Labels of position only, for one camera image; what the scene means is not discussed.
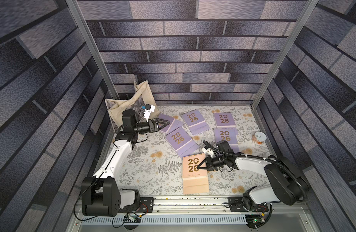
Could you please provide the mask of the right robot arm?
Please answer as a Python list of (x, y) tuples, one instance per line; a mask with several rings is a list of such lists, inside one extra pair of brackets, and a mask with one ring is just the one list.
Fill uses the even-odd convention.
[(225, 140), (214, 146), (207, 141), (203, 141), (203, 144), (202, 150), (206, 157), (198, 164), (199, 170), (218, 171), (227, 166), (230, 171), (245, 170), (268, 178), (268, 185), (254, 186), (245, 191), (238, 207), (253, 212), (261, 205), (271, 203), (288, 206), (307, 203), (307, 192), (311, 186), (305, 175), (289, 159), (235, 153)]

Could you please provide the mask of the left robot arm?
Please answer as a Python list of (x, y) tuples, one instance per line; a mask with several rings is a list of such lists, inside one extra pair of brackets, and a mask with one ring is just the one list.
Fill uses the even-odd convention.
[(122, 125), (115, 136), (115, 151), (108, 155), (100, 169), (81, 183), (82, 214), (91, 217), (114, 217), (120, 210), (133, 212), (139, 209), (140, 194), (137, 189), (119, 190), (116, 177), (125, 158), (132, 152), (140, 134), (158, 132), (170, 124), (160, 118), (149, 119), (146, 109), (140, 122), (132, 109), (122, 113)]

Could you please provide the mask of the pink 2026 desk calendar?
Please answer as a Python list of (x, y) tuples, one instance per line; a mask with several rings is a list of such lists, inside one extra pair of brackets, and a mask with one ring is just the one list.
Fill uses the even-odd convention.
[(208, 172), (198, 169), (198, 165), (205, 161), (204, 153), (189, 155), (182, 160), (183, 194), (209, 193)]

